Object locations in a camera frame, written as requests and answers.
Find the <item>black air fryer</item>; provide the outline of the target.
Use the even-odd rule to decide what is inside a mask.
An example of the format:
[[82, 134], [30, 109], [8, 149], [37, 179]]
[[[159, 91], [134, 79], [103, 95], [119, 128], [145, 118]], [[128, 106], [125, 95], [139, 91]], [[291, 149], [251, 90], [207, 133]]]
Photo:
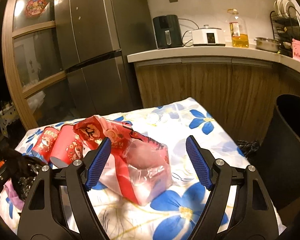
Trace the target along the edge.
[[181, 30], [177, 15], [162, 15], [153, 18], [158, 49], [182, 46]]

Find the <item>dark grey refrigerator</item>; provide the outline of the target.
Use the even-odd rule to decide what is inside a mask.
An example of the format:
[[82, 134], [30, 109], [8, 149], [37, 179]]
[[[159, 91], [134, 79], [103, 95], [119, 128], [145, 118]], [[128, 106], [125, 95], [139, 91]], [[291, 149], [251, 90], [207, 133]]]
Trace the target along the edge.
[[131, 54], [156, 42], [147, 0], [55, 0], [59, 52], [82, 117], [142, 107]]

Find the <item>black dish rack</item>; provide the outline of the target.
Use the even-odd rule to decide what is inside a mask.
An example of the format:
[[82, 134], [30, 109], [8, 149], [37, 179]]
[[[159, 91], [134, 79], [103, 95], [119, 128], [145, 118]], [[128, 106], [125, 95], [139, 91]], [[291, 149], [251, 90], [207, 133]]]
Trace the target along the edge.
[[273, 37], [280, 42], [280, 54], [293, 57], [292, 39], [300, 41], [300, 29], [297, 18], [300, 20], [300, 13], [296, 10], [296, 16], [279, 17], [273, 10], [270, 13]]

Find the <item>red paper cup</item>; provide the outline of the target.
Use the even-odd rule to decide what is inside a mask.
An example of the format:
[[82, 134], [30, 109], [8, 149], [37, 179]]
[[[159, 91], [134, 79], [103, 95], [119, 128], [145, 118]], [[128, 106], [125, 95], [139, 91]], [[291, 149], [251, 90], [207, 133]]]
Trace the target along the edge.
[[45, 163], [49, 163], [52, 149], [59, 133], [60, 130], [54, 127], [48, 126], [44, 128], [42, 134], [38, 138], [38, 141], [31, 150], [33, 156]]
[[51, 163], [57, 168], [64, 168], [82, 158], [83, 143], [79, 135], [74, 132], [74, 126], [63, 125], [51, 151]]

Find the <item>red paper cup right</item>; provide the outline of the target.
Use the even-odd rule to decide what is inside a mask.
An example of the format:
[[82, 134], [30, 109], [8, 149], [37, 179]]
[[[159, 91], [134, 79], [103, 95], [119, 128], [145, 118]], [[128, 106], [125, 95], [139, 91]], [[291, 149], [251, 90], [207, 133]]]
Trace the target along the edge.
[[74, 132], [74, 126], [63, 125], [51, 151], [51, 163], [57, 168], [64, 168], [82, 158], [83, 143], [79, 135]]

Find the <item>white plates in rack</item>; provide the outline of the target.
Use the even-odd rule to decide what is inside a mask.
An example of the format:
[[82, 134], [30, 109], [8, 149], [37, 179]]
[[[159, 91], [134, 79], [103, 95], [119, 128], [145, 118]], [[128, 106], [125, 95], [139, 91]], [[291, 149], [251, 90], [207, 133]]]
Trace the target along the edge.
[[289, 0], [276, 0], [274, 2], [274, 11], [279, 17], [291, 17], [296, 16], [295, 5]]

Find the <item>white rice cooker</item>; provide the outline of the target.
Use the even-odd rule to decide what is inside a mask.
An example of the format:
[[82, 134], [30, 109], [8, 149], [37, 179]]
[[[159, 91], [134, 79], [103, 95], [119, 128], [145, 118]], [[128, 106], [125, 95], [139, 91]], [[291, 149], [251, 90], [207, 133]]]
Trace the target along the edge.
[[209, 25], [204, 25], [192, 31], [193, 46], [225, 46], [224, 31], [221, 28], [213, 28]]

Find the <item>black round trash bin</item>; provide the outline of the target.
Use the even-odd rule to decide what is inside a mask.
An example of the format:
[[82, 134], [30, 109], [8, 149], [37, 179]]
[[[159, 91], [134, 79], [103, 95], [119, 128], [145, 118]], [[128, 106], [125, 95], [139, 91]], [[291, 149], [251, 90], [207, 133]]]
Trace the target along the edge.
[[250, 158], [280, 210], [300, 197], [300, 97], [279, 95], [260, 148]]

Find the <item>pink plastic bag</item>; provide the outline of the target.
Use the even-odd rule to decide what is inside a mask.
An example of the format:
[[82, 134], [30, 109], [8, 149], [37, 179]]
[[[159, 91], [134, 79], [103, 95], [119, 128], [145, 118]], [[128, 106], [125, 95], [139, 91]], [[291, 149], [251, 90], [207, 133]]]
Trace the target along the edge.
[[8, 180], [8, 182], [5, 183], [4, 189], [12, 205], [21, 211], [24, 207], [24, 201], [19, 198], [17, 192], [13, 188], [11, 180]]

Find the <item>red transparent plastic bag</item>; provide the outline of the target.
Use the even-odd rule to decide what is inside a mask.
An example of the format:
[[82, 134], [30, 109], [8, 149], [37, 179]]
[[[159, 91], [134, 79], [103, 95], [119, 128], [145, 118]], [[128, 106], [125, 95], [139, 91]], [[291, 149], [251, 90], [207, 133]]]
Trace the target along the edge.
[[90, 150], [105, 137], [111, 140], [100, 182], [130, 202], [145, 206], [172, 185], [167, 146], [134, 131], [131, 122], [93, 115], [75, 124], [74, 132]]

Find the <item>red round door decoration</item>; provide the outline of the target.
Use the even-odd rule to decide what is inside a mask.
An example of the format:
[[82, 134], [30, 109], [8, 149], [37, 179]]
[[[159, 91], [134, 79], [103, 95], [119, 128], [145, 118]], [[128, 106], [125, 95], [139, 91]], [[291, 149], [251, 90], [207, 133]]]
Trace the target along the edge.
[[24, 14], [29, 18], [39, 17], [45, 10], [47, 4], [47, 0], [28, 0]]

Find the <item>steel mixing bowl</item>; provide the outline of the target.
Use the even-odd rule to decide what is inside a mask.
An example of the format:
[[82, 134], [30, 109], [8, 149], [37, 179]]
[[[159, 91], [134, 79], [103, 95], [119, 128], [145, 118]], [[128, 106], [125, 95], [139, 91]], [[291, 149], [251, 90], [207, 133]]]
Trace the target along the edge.
[[280, 49], [280, 42], [278, 40], [265, 37], [256, 37], [254, 41], [256, 42], [256, 49], [259, 50], [277, 53]]

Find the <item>cooking oil bottle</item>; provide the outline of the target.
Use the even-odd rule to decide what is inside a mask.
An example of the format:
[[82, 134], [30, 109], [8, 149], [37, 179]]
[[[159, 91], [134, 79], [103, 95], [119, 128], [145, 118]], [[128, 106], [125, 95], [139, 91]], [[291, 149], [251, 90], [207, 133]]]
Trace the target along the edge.
[[248, 31], [245, 20], [239, 16], [237, 9], [228, 9], [230, 14], [229, 27], [232, 46], [237, 48], [249, 48]]

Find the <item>wooden lower cabinets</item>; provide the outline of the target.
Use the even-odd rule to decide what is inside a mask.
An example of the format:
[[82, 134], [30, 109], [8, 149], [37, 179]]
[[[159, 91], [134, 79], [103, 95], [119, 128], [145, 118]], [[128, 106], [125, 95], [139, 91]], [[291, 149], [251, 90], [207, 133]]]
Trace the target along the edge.
[[194, 57], [134, 66], [144, 107], [192, 97], [234, 140], [263, 141], [276, 98], [300, 96], [300, 73], [269, 61]]

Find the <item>wooden glass door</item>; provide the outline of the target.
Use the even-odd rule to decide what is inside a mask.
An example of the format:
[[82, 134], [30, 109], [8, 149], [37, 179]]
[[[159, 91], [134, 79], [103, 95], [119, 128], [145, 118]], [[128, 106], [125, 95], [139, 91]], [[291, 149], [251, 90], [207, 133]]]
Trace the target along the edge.
[[2, 23], [2, 60], [12, 102], [26, 130], [78, 116], [59, 52], [55, 8], [26, 17], [28, 0], [7, 0]]

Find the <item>red paper cup left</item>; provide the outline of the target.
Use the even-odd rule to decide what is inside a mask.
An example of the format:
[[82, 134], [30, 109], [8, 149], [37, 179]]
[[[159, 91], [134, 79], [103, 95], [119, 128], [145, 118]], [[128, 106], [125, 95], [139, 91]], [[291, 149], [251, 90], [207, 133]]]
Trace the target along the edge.
[[60, 130], [54, 127], [48, 126], [44, 128], [42, 134], [38, 138], [38, 141], [31, 150], [33, 156], [45, 163], [49, 163], [52, 149], [59, 133]]

